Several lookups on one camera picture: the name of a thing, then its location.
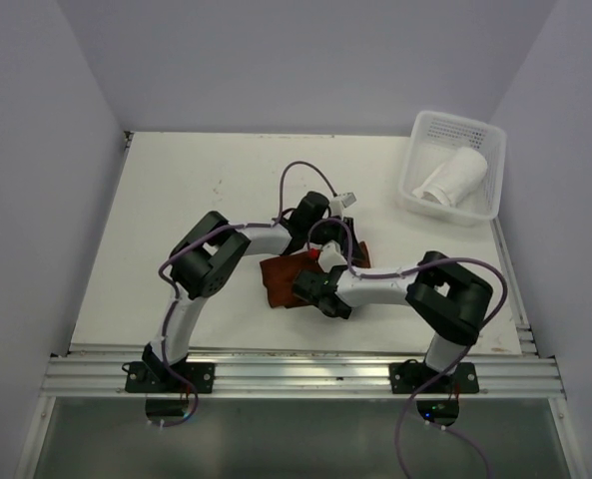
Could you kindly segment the brown towel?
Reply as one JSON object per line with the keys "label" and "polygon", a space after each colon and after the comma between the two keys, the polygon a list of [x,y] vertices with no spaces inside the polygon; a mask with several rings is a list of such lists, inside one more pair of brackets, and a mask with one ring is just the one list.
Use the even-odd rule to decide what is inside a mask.
{"label": "brown towel", "polygon": [[[295,308],[311,305],[295,297],[292,293],[293,282],[301,270],[323,272],[317,263],[309,257],[308,251],[309,249],[291,255],[273,257],[260,263],[263,285],[267,291],[267,299],[271,308]],[[347,272],[345,273],[350,274],[347,265],[346,267]]]}

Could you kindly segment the white towel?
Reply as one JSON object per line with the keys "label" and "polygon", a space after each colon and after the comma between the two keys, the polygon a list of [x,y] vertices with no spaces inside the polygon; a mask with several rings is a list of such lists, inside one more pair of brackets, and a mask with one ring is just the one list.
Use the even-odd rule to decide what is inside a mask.
{"label": "white towel", "polygon": [[421,200],[455,208],[480,185],[487,170],[488,163],[478,151],[460,147],[412,194]]}

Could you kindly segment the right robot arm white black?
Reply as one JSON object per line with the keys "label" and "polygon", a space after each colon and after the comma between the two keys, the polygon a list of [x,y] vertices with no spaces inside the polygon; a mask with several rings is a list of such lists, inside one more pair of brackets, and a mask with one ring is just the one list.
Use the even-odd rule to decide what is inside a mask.
{"label": "right robot arm white black", "polygon": [[358,268],[347,264],[323,272],[303,270],[292,293],[329,317],[347,319],[367,305],[409,307],[434,331],[424,355],[420,378],[426,388],[443,391],[456,379],[456,367],[477,342],[494,289],[467,268],[482,267],[497,277],[489,263],[468,257],[427,252],[410,267]]}

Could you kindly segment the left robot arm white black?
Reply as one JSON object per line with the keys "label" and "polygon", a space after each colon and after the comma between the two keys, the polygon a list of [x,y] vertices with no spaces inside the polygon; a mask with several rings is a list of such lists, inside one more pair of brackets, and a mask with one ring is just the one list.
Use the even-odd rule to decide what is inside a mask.
{"label": "left robot arm white black", "polygon": [[318,259],[325,245],[341,259],[351,252],[352,264],[366,265],[366,251],[351,238],[353,221],[344,215],[354,202],[352,193],[328,198],[309,192],[295,208],[266,223],[232,224],[217,211],[206,213],[159,268],[173,295],[159,332],[145,346],[137,379],[164,392],[199,389],[199,376],[187,363],[192,333],[207,300],[247,256],[262,257],[261,277],[272,308],[312,303],[297,292],[296,281],[322,272]]}

